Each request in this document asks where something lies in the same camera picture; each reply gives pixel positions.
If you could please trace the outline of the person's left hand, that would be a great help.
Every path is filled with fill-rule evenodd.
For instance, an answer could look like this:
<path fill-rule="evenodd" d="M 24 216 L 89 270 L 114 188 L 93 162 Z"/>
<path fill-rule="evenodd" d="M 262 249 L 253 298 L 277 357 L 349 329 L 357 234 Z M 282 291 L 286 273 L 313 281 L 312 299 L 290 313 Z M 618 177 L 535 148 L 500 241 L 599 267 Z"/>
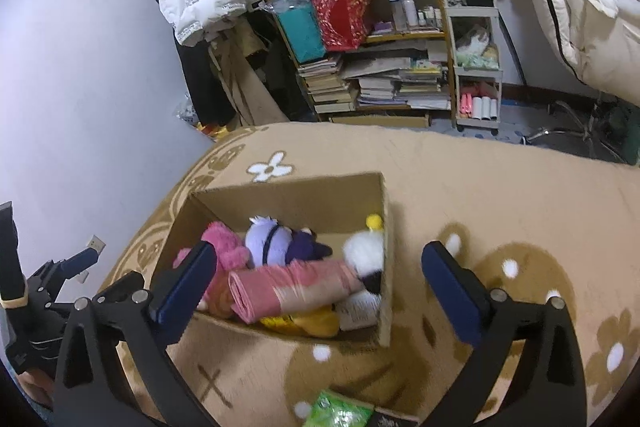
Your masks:
<path fill-rule="evenodd" d="M 54 381 L 47 373 L 41 369 L 29 369 L 18 375 L 17 381 L 35 403 L 53 409 Z"/>

